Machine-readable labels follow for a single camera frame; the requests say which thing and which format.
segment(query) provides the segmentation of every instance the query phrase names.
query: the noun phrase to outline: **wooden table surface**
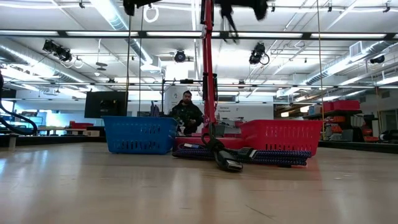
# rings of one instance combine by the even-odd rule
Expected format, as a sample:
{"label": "wooden table surface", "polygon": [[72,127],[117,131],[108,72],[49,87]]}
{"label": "wooden table surface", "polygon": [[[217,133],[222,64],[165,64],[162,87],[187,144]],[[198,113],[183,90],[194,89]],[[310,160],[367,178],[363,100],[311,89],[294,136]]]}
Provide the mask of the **wooden table surface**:
{"label": "wooden table surface", "polygon": [[105,143],[0,152],[0,223],[396,223],[398,156],[319,149],[308,166],[110,154]]}

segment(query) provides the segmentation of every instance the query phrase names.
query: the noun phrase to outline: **ceiling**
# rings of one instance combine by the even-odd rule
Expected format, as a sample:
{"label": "ceiling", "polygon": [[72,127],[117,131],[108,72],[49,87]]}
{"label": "ceiling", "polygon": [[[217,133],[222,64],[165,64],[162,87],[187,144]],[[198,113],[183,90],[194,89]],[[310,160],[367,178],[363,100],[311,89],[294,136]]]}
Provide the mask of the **ceiling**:
{"label": "ceiling", "polygon": [[[129,21],[125,15],[122,1],[113,0],[118,6],[120,15]],[[30,29],[30,30],[112,30],[106,19],[91,6],[90,1],[83,1],[84,9],[77,7],[80,0],[3,0],[0,1],[0,29]],[[398,0],[389,1],[391,11],[383,13],[386,8],[385,0],[333,0],[333,10],[325,11],[329,1],[319,0],[320,32],[398,32],[396,18],[398,16]],[[318,32],[317,2],[316,0],[276,0],[275,12],[268,13],[266,19],[257,21],[251,9],[235,8],[234,21],[239,31],[260,32]],[[1,4],[17,5],[23,8],[6,7]],[[142,11],[138,9],[132,18],[132,30],[201,30],[199,25],[198,10],[192,16],[191,0],[164,0],[154,4],[159,7],[159,17],[154,22],[142,20]],[[28,9],[28,7],[71,6],[71,8],[58,9]],[[153,18],[154,10],[149,10],[148,18]],[[221,17],[215,16],[215,30],[221,29]],[[45,38],[38,37],[13,37],[13,41],[31,49],[43,57],[50,57],[59,62],[55,57],[47,55],[43,50]],[[71,50],[73,55],[79,56],[84,64],[81,68],[71,67],[81,75],[94,82],[106,82],[109,78],[117,78],[124,82],[127,74],[127,43],[122,39],[103,39],[98,54],[98,39],[52,39],[55,43]],[[142,39],[142,48],[151,55],[161,58],[162,65],[174,64],[172,54],[182,49],[192,59],[184,62],[189,68],[188,76],[195,78],[195,44],[190,39]],[[246,83],[262,83],[266,80],[285,84],[299,84],[307,75],[318,70],[321,65],[349,52],[350,45],[356,41],[302,41],[297,40],[264,40],[271,61],[268,65],[259,68],[248,63],[251,50],[259,40],[240,40],[239,44],[227,44],[223,40],[212,40],[213,69],[218,74],[220,82],[237,83],[245,80]],[[201,43],[198,40],[199,52],[197,62],[201,64]],[[140,73],[139,60],[129,62],[130,76],[142,77],[144,82],[160,82],[162,75],[159,73]],[[394,50],[386,54],[386,63],[395,62],[398,55]],[[106,71],[95,75],[96,62],[107,63]],[[364,73],[364,62],[356,63],[350,68],[339,71],[325,79],[328,85],[337,85],[342,80],[347,80]]]}

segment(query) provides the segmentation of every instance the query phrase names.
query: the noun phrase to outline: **shelf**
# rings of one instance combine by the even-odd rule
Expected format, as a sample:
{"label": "shelf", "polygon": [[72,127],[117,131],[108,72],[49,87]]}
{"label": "shelf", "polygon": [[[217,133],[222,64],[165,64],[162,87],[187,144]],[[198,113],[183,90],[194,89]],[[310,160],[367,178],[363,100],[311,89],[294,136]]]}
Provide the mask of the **shelf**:
{"label": "shelf", "polygon": [[[325,112],[325,117],[328,116],[351,116],[355,114],[360,114],[362,111],[357,110],[357,111],[347,111],[347,110],[338,110],[338,111],[328,111]],[[304,119],[320,119],[322,118],[322,114],[313,114],[313,115],[308,115],[304,116]]]}

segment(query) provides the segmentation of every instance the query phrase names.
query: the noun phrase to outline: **ductwork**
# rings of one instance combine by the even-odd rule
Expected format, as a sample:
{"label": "ductwork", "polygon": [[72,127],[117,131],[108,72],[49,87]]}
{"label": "ductwork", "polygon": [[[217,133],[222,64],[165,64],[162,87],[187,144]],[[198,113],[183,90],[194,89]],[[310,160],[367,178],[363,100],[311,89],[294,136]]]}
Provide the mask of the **ductwork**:
{"label": "ductwork", "polygon": [[[309,78],[304,80],[300,85],[312,85],[322,78],[327,78],[333,74],[343,71],[354,64],[366,60],[381,56],[383,51],[392,45],[396,44],[394,41],[379,41],[379,42],[362,42],[359,41],[349,48],[349,52],[338,57],[337,59],[327,63],[323,66],[322,72],[317,70],[309,74]],[[288,88],[284,90],[279,90],[277,92],[277,97],[287,96],[295,93],[300,88]]]}
{"label": "ductwork", "polygon": [[51,77],[52,75],[58,75],[64,80],[69,80],[69,82],[93,82],[93,80],[84,75],[75,72],[70,68],[65,68],[64,66],[61,67],[60,63],[44,57],[43,55],[7,38],[3,38],[0,41],[0,63],[3,62],[29,66],[29,70],[31,72],[42,76]]}
{"label": "ductwork", "polygon": [[[120,15],[119,9],[113,0],[90,0],[90,2],[114,30],[129,30],[128,25]],[[131,39],[130,47],[136,55],[141,56],[141,62],[143,64],[152,64],[152,57],[141,47],[138,40]]]}

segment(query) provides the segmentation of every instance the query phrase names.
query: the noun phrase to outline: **plastic basket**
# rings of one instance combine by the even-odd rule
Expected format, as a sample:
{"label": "plastic basket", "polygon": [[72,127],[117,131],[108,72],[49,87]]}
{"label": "plastic basket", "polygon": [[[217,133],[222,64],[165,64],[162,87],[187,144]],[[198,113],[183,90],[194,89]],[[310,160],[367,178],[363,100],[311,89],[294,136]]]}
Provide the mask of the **plastic basket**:
{"label": "plastic basket", "polygon": [[245,144],[257,150],[317,153],[322,121],[254,120],[240,125]]}
{"label": "plastic basket", "polygon": [[106,142],[112,153],[166,154],[173,147],[173,118],[103,116]]}

